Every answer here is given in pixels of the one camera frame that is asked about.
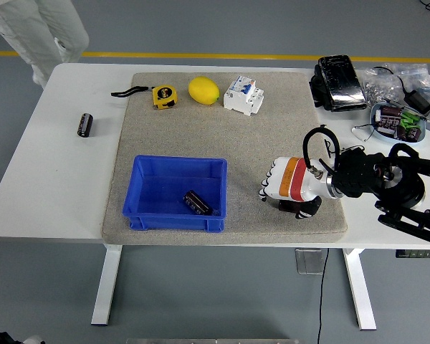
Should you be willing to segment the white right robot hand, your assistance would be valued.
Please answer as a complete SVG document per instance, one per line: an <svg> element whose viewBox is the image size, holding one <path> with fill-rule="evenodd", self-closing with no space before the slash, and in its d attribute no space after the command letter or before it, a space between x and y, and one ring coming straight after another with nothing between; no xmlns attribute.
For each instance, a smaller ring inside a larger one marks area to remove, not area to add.
<svg viewBox="0 0 430 344"><path fill-rule="evenodd" d="M315 159L307 166L304 158L279 157L262 181L259 197L279 202L280 211L293 213L296 219L316 215L323 199L335 198L331 176Z"/></svg>

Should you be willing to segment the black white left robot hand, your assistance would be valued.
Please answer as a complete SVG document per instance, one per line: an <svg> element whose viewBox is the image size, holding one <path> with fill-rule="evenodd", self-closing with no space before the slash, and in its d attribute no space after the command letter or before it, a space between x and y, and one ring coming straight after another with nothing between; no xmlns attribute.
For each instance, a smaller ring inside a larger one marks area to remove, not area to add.
<svg viewBox="0 0 430 344"><path fill-rule="evenodd" d="M13 339L7 332L0 332L0 344L45 344L46 341L43 340L38 335L31 336L24 341L19 341Z"/></svg>

